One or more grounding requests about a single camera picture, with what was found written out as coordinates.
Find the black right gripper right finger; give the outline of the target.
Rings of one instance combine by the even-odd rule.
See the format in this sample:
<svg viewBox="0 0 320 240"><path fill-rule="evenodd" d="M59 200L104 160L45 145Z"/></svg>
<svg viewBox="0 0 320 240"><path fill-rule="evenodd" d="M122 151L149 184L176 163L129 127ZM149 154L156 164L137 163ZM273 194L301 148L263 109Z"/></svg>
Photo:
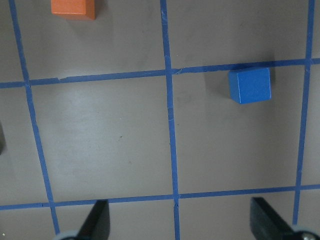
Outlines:
<svg viewBox="0 0 320 240"><path fill-rule="evenodd" d="M256 240L299 240L294 231L263 197L250 200L250 230Z"/></svg>

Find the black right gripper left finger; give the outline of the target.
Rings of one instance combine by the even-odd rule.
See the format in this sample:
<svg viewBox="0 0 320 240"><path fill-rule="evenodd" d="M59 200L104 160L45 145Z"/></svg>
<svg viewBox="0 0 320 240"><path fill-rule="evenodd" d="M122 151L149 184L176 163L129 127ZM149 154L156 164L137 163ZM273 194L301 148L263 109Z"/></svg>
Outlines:
<svg viewBox="0 0 320 240"><path fill-rule="evenodd" d="M110 211L108 200L97 200L82 227L77 240L107 240L110 235Z"/></svg>

